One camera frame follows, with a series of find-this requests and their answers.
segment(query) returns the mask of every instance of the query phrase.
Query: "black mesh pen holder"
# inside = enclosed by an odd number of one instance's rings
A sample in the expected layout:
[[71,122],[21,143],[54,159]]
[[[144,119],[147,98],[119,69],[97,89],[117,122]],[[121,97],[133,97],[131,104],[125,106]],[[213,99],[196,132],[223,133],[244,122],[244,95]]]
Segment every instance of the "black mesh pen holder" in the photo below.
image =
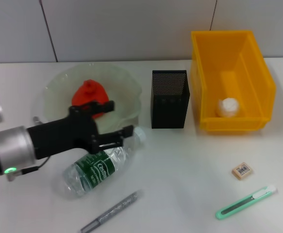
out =
[[181,129],[185,125],[190,92],[186,70],[153,70],[152,129]]

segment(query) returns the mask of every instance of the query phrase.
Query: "yellow storage box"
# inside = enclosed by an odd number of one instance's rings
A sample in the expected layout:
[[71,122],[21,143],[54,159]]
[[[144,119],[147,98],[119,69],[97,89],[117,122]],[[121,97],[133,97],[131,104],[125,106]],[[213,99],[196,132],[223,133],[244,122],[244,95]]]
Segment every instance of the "yellow storage box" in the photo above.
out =
[[[253,33],[192,32],[193,111],[206,131],[255,131],[271,120],[276,86]],[[235,98],[235,117],[217,114],[219,100]]]

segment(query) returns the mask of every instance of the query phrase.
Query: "white wall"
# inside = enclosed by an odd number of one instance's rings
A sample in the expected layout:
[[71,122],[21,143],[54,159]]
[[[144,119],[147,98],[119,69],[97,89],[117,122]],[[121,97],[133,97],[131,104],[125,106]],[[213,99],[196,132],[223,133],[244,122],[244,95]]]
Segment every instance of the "white wall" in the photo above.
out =
[[39,0],[0,0],[0,63],[54,61]]
[[252,30],[264,56],[283,56],[283,0],[218,0],[212,30]]
[[43,0],[59,61],[183,59],[216,0]]

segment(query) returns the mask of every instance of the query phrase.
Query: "eraser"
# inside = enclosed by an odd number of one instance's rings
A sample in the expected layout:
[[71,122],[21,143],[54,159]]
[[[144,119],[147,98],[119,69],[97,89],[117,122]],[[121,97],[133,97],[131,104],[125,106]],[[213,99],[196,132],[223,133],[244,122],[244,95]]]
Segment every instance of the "eraser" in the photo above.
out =
[[244,179],[249,174],[252,173],[252,169],[250,166],[248,166],[246,163],[241,163],[237,167],[233,168],[232,174],[238,178],[239,180]]

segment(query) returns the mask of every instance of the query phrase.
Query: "table surface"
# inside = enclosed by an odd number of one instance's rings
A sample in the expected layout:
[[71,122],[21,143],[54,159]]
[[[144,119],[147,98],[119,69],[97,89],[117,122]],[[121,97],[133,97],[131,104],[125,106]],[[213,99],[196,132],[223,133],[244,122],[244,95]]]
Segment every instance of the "table surface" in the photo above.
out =
[[[190,61],[112,62],[142,87],[140,126],[147,141],[130,167],[81,199],[61,192],[61,173],[85,154],[53,156],[41,170],[7,182],[0,177],[0,233],[75,233],[130,193],[144,197],[96,229],[113,232],[283,233],[283,58],[267,58],[277,85],[272,121],[259,132],[214,136],[194,124],[189,104],[184,129],[151,129],[152,70],[186,69]],[[0,130],[32,125],[37,96],[58,73],[77,63],[0,64]],[[231,170],[246,162],[254,173],[243,181]],[[275,184],[278,194],[222,221],[220,208]]]

